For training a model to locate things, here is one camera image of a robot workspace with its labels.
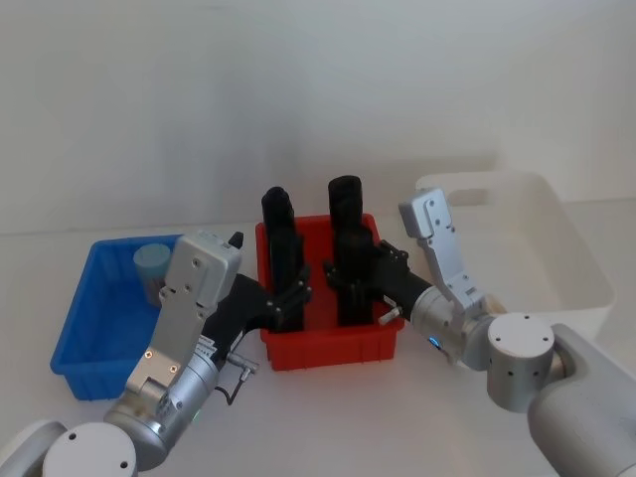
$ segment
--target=blue led light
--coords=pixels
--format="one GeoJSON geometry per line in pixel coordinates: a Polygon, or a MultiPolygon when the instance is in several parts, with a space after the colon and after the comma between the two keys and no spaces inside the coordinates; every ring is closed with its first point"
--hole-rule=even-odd
{"type": "Polygon", "coordinates": [[[441,351],[441,344],[439,343],[439,341],[437,341],[437,338],[433,338],[432,336],[429,336],[428,342],[431,345],[433,345],[435,348],[437,348],[439,351],[441,351]]]}

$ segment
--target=cable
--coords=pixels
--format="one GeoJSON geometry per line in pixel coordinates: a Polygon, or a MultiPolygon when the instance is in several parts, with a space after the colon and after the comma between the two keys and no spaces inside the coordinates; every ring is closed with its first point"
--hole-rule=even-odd
{"type": "Polygon", "coordinates": [[[223,393],[223,395],[226,397],[226,402],[228,403],[228,405],[232,405],[232,403],[235,401],[235,398],[237,398],[237,394],[239,393],[240,387],[242,386],[243,383],[244,383],[243,380],[238,380],[238,383],[235,386],[235,390],[232,391],[231,396],[227,390],[225,390],[224,388],[221,388],[220,386],[216,386],[215,391],[220,391],[221,393],[223,393]]]}

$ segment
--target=blue plastic bin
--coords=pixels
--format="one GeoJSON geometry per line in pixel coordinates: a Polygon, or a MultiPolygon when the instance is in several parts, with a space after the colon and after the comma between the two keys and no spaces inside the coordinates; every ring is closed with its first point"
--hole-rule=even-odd
{"type": "Polygon", "coordinates": [[[132,255],[148,243],[172,249],[179,236],[96,242],[51,359],[80,400],[118,398],[146,350],[159,316],[148,304],[132,255]]]}

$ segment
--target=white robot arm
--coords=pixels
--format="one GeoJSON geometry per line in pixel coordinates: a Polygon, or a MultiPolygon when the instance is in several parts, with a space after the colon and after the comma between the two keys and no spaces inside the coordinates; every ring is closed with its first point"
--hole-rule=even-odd
{"type": "Polygon", "coordinates": [[[464,271],[439,189],[399,205],[435,287],[409,317],[451,362],[487,372],[494,403],[526,412],[530,434],[561,477],[636,476],[636,380],[594,344],[530,314],[498,317],[464,271]]]}
{"type": "Polygon", "coordinates": [[[242,368],[240,383],[256,371],[255,363],[232,353],[240,336],[232,336],[231,351],[222,354],[201,335],[239,265],[239,250],[217,236],[179,238],[150,346],[104,422],[71,430],[58,422],[32,424],[0,453],[0,477],[134,477],[161,464],[226,362],[242,368]]]}

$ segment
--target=table surface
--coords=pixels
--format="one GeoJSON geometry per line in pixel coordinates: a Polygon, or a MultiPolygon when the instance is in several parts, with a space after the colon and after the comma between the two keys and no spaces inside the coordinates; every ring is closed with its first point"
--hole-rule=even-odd
{"type": "MultiPolygon", "coordinates": [[[[636,200],[565,208],[617,295],[597,341],[636,371],[636,200]]],[[[377,222],[381,237],[409,244],[398,218],[377,222]]],[[[101,420],[110,406],[76,401],[49,369],[89,247],[194,229],[0,237],[0,445],[39,418],[75,426],[101,420]]],[[[224,237],[243,231],[241,271],[255,276],[253,224],[206,229],[224,237]]],[[[446,366],[408,326],[397,336],[395,358],[382,363],[274,373],[256,333],[240,352],[262,366],[235,404],[212,395],[167,461],[144,475],[555,475],[529,437],[526,417],[489,401],[485,375],[446,366]]],[[[224,371],[222,383],[231,386],[236,377],[224,371]]]]}

